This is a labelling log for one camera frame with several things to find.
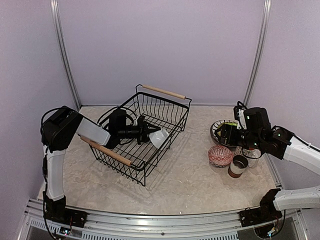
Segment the white ceramic bowl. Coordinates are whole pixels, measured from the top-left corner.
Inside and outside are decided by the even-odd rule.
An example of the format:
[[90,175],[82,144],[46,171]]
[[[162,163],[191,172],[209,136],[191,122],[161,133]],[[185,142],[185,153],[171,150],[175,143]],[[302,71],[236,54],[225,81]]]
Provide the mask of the white ceramic bowl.
[[162,144],[166,141],[168,137],[169,137],[169,133],[164,128],[161,128],[160,130],[149,134],[149,139],[151,143],[157,149],[161,148]]

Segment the woven bamboo tray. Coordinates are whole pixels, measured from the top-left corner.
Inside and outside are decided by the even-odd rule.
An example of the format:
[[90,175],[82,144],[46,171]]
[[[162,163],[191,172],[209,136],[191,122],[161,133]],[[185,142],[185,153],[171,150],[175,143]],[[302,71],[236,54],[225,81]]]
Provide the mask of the woven bamboo tray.
[[237,132],[237,123],[229,121],[221,123],[214,131],[214,134],[222,145],[236,146]]

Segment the blue white patterned bowl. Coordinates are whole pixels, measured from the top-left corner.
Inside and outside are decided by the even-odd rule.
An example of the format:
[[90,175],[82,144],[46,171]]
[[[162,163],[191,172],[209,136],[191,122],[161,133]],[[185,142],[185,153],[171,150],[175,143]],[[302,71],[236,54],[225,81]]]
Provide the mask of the blue white patterned bowl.
[[208,150],[209,162],[216,168],[227,167],[233,160],[233,153],[222,145],[214,145]]

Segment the brown white small cup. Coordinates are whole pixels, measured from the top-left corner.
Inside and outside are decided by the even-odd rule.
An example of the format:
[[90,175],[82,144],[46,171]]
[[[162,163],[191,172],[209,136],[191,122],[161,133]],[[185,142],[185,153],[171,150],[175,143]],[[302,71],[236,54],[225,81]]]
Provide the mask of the brown white small cup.
[[228,174],[232,178],[239,178],[245,172],[249,165],[246,157],[243,155],[235,155],[229,165]]

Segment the white calligraphy cup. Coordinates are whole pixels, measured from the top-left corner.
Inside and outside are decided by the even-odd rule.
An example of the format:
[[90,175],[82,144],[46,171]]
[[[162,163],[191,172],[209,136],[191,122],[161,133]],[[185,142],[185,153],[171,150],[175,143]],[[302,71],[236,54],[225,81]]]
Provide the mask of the white calligraphy cup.
[[235,155],[241,155],[247,158],[248,167],[254,168],[258,163],[258,159],[261,157],[261,152],[258,149],[248,150],[237,146],[235,149]]

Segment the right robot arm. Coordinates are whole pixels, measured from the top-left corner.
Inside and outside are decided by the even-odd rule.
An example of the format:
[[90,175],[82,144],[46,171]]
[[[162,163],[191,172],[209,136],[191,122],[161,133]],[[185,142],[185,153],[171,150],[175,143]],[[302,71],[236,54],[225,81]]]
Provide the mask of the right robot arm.
[[[220,143],[259,150],[262,155],[269,154],[279,160],[298,164],[313,173],[320,173],[319,148],[284,127],[271,126],[265,108],[237,105],[233,111],[237,125],[224,123],[214,131]],[[260,222],[268,221],[276,211],[319,208],[320,188],[271,189],[259,205],[255,216]]]

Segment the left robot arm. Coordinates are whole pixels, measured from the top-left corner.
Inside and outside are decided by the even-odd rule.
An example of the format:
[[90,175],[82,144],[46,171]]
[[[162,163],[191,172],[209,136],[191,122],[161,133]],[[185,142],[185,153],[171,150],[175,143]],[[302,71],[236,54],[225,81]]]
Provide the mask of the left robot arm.
[[130,160],[112,149],[121,144],[123,139],[136,140],[140,145],[150,140],[150,134],[160,131],[160,127],[146,121],[143,115],[129,115],[127,110],[120,106],[111,108],[105,127],[67,106],[51,109],[50,117],[42,117],[40,133],[45,180],[43,202],[51,206],[49,212],[57,221],[63,223],[70,218],[70,211],[65,207],[63,165],[66,150],[75,135],[105,155],[131,166]]

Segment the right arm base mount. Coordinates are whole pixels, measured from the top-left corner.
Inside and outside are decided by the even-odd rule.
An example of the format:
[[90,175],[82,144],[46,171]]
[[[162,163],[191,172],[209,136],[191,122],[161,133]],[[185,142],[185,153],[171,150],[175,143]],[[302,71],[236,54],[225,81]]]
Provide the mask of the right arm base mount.
[[281,211],[276,210],[273,200],[262,199],[259,207],[246,208],[239,212],[239,219],[242,227],[259,225],[281,219],[283,214]]

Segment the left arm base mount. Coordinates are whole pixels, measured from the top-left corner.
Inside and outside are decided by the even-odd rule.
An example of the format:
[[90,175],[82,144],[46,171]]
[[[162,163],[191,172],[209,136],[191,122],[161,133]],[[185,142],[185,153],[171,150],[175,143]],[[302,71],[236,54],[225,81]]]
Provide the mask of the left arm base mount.
[[44,201],[44,218],[46,220],[71,227],[84,228],[87,215],[85,211],[67,208],[65,198],[56,201],[51,199]]

